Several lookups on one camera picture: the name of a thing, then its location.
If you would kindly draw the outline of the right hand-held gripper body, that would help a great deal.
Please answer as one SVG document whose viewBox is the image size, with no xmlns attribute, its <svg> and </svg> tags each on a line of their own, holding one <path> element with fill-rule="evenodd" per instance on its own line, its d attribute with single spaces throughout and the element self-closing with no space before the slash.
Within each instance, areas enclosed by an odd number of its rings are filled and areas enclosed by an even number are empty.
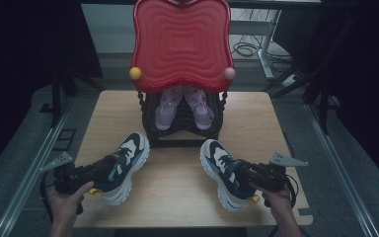
<svg viewBox="0 0 379 237">
<path fill-rule="evenodd" d="M 305 161 L 275 152 L 267 164 L 252 163 L 249 166 L 248 173 L 250 174 L 250 181 L 252 183 L 267 191 L 279 192 L 287 186 L 292 192 L 294 192 L 288 175 L 286 174 L 286 168 L 306 166 L 308 166 L 308 163 Z"/>
</svg>

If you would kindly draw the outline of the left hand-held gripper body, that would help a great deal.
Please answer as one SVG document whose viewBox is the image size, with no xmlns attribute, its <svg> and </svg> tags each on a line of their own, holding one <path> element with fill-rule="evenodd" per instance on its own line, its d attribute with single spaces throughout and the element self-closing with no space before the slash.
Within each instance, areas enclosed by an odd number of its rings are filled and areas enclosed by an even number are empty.
<svg viewBox="0 0 379 237">
<path fill-rule="evenodd" d="M 99 180 L 106 168 L 101 162 L 76 167 L 73 158 L 63 152 L 39 171 L 41 173 L 52 171 L 55 189 L 60 194 L 73 195 L 86 183 Z"/>
</svg>

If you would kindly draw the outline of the navy and white sneaker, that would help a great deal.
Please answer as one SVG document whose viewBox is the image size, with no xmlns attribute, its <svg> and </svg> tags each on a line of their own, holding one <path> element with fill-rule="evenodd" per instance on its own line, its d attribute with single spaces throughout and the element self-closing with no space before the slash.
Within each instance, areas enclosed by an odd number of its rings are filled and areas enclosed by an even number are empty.
<svg viewBox="0 0 379 237">
<path fill-rule="evenodd" d="M 249 175 L 246 172 L 235 172 L 234 163 L 245 161 L 234 159 L 220 142 L 207 139 L 200 147 L 200 160 L 204 171 L 217 183 L 217 195 L 222 206 L 235 212 L 251 201 L 256 203 L 260 197 L 251 185 L 237 186 L 236 175 Z"/>
<path fill-rule="evenodd" d="M 103 177 L 94 182 L 94 188 L 102 193 L 102 198 L 108 205 L 119 205 L 124 202 L 132 187 L 132 176 L 146 162 L 150 151 L 150 143 L 146 135 L 140 131 L 131 133 L 111 154 L 117 155 L 117 177 L 114 181 L 104 181 Z M 101 162 L 106 170 L 113 166 Z"/>
</svg>

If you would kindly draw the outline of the pink sandal with glitter star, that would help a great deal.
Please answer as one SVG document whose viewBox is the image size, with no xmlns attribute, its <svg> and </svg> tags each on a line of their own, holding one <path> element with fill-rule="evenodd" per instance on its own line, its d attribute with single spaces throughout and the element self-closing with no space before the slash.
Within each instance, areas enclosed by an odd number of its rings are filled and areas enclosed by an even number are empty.
<svg viewBox="0 0 379 237">
<path fill-rule="evenodd" d="M 205 93 L 193 87 L 185 87 L 184 96 L 192 110 L 195 125 L 201 130 L 209 129 L 213 122 L 214 113 L 206 103 Z"/>
</svg>

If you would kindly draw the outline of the plain pink sandal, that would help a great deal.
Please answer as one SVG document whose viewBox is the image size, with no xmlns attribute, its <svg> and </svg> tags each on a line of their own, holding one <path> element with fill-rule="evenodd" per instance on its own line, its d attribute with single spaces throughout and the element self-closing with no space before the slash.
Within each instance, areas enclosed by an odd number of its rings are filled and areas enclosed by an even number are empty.
<svg viewBox="0 0 379 237">
<path fill-rule="evenodd" d="M 172 125 L 183 95 L 182 86 L 165 90 L 162 93 L 160 105 L 155 111 L 155 124 L 158 129 L 166 130 Z"/>
</svg>

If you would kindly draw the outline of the wavy shoe rack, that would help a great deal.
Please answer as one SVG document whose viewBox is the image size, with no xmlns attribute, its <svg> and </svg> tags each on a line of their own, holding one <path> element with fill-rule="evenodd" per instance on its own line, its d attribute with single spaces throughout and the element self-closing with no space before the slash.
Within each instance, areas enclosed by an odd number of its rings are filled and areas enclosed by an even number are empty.
<svg viewBox="0 0 379 237">
<path fill-rule="evenodd" d="M 134 5 L 135 48 L 129 75 L 138 92 L 142 123 L 153 147 L 199 147 L 216 139 L 227 91 L 235 78 L 229 47 L 231 13 L 226 0 L 138 0 Z M 205 93 L 213 113 L 208 129 L 196 126 L 180 101 L 168 129 L 155 125 L 155 111 L 170 88 Z"/>
</svg>

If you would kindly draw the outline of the person's right hand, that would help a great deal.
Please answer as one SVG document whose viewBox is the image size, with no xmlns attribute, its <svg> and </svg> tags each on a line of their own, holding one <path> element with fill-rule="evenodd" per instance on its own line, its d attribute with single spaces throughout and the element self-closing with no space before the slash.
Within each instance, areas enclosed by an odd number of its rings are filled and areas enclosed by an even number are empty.
<svg viewBox="0 0 379 237">
<path fill-rule="evenodd" d="M 260 187 L 258 187 L 258 190 L 263 193 L 263 197 L 269 202 L 271 214 L 276 220 L 286 220 L 293 216 L 290 202 L 291 195 L 288 187 L 284 187 L 278 192 L 271 192 Z"/>
</svg>

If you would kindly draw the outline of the person's left hand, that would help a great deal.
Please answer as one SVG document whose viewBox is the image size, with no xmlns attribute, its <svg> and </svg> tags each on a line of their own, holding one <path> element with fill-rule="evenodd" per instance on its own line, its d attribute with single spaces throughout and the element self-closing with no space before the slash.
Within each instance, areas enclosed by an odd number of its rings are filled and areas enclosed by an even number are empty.
<svg viewBox="0 0 379 237">
<path fill-rule="evenodd" d="M 53 217 L 52 225 L 58 229 L 72 228 L 77 218 L 77 207 L 93 186 L 93 182 L 88 182 L 71 196 L 62 195 L 55 187 L 51 187 L 47 199 Z"/>
</svg>

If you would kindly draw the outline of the black tripod stand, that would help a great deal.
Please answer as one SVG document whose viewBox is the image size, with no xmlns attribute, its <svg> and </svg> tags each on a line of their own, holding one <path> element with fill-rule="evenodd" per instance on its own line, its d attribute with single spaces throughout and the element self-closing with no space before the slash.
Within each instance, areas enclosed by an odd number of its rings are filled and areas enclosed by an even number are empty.
<svg viewBox="0 0 379 237">
<path fill-rule="evenodd" d="M 61 91 L 64 91 L 67 97 L 75 97 L 78 92 L 78 86 L 75 80 L 78 79 L 81 82 L 91 86 L 99 92 L 105 90 L 105 87 L 97 83 L 90 77 L 72 77 L 68 74 L 55 73 L 51 76 L 51 99 L 52 104 L 49 109 L 52 113 L 51 126 L 55 126 L 61 119 Z"/>
<path fill-rule="evenodd" d="M 292 63 L 264 91 L 273 97 L 281 97 L 306 85 L 302 101 L 313 104 L 320 99 L 318 121 L 325 133 L 328 133 L 330 82 L 336 75 L 333 69 L 339 58 L 341 44 L 354 22 L 353 14 L 348 11 L 283 10 L 274 32 L 276 42 L 289 52 Z M 288 87 L 282 86 L 282 82 L 292 74 L 299 79 Z"/>
</svg>

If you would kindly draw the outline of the white power strip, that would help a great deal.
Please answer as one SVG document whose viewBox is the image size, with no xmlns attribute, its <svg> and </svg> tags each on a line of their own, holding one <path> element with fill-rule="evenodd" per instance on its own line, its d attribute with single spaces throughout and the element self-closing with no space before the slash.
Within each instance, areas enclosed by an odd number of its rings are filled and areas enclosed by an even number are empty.
<svg viewBox="0 0 379 237">
<path fill-rule="evenodd" d="M 297 75 L 292 74 L 282 82 L 282 86 L 288 87 L 291 84 L 295 83 L 298 79 L 299 77 Z"/>
</svg>

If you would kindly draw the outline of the dark curtain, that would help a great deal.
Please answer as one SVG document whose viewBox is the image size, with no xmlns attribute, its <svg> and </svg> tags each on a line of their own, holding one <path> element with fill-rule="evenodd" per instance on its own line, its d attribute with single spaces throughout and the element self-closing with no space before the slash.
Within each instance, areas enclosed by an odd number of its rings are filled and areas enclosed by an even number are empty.
<svg viewBox="0 0 379 237">
<path fill-rule="evenodd" d="M 55 80 L 75 93 L 75 78 L 103 72 L 82 0 L 0 0 L 0 154 L 31 106 Z"/>
<path fill-rule="evenodd" d="M 352 13 L 357 19 L 327 72 L 312 80 L 303 99 L 312 102 L 323 89 L 337 98 L 337 116 L 379 168 L 379 0 L 361 0 Z M 273 40 L 311 73 L 329 52 L 343 15 L 340 9 L 284 10 Z"/>
</svg>

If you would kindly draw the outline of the aluminium floor rail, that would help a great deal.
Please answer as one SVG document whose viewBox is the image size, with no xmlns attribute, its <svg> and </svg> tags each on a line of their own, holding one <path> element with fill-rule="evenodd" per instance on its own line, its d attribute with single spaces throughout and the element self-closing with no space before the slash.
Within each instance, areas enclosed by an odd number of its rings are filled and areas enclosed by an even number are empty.
<svg viewBox="0 0 379 237">
<path fill-rule="evenodd" d="M 307 113 L 311 124 L 313 125 L 317 136 L 319 137 L 322 146 L 330 160 L 332 166 L 335 169 L 335 173 L 340 181 L 342 189 L 345 193 L 345 196 L 357 218 L 357 221 L 364 233 L 365 237 L 379 237 L 379 231 L 373 221 L 373 218 L 355 188 L 349 174 L 347 173 L 339 153 L 334 147 L 330 137 L 325 134 L 324 130 L 321 128 L 318 115 L 310 105 L 305 105 L 304 110 Z"/>
<path fill-rule="evenodd" d="M 73 98 L 68 98 L 64 102 L 59 121 L 49 130 L 30 167 L 27 169 L 26 174 L 24 175 L 20 184 L 17 186 L 13 197 L 3 212 L 0 218 L 0 237 L 10 236 L 10 233 L 12 232 L 38 179 L 38 169 L 43 166 L 44 162 L 48 158 L 56 141 L 56 138 L 64 126 L 65 121 L 67 120 L 68 114 L 72 108 L 73 101 Z"/>
</svg>

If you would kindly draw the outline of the white metal desk frame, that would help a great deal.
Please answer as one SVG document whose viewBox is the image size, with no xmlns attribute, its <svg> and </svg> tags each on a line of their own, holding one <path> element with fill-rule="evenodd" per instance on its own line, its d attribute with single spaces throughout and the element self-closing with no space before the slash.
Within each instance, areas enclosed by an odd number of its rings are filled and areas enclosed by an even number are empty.
<svg viewBox="0 0 379 237">
<path fill-rule="evenodd" d="M 268 50 L 280 11 L 232 8 L 231 14 L 229 43 L 233 55 L 239 59 L 257 58 L 265 78 L 273 80 Z"/>
</svg>

